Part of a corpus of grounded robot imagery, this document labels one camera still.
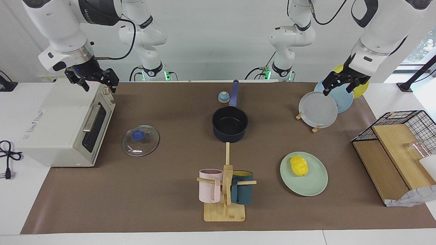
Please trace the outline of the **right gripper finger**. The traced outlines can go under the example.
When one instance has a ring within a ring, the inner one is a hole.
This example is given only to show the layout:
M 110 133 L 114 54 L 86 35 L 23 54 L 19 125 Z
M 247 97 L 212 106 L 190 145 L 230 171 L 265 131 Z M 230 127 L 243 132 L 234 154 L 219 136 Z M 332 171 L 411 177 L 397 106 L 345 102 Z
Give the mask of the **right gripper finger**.
M 86 82 L 86 79 L 84 77 L 76 76 L 71 68 L 66 68 L 64 74 L 66 75 L 67 79 L 70 81 L 71 84 L 77 84 L 82 87 L 86 92 L 89 91 L 89 85 Z
M 102 83 L 107 85 L 112 93 L 116 92 L 119 81 L 118 76 L 112 68 L 102 71 Z

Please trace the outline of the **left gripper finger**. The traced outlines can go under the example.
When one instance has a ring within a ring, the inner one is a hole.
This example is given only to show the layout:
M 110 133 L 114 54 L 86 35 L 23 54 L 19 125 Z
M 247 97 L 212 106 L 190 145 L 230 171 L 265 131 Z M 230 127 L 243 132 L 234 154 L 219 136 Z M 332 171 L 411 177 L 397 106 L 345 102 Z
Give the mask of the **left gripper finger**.
M 324 87 L 323 94 L 328 96 L 331 90 L 341 85 L 341 81 L 339 79 L 339 74 L 331 71 L 326 78 L 322 81 L 322 85 Z
M 364 94 L 369 87 L 369 79 L 371 77 L 363 77 L 354 79 L 346 88 L 347 93 Z

